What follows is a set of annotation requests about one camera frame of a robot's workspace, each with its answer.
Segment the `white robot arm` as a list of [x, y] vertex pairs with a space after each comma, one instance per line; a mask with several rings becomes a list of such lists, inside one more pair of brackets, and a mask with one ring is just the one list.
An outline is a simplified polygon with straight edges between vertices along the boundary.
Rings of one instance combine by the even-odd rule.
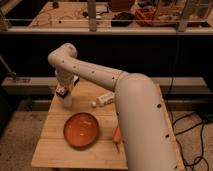
[[52, 51], [48, 62], [64, 85], [77, 75], [115, 94], [129, 171], [179, 171], [161, 95], [151, 78], [81, 61], [70, 43]]

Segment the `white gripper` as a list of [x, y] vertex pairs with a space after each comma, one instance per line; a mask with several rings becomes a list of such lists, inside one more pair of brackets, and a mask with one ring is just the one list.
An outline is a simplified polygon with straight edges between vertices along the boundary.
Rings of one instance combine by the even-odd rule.
[[72, 89], [80, 81], [79, 77], [76, 75], [68, 76], [57, 76], [58, 85], [56, 87], [55, 93], [61, 98], [65, 98], [69, 93], [72, 92]]

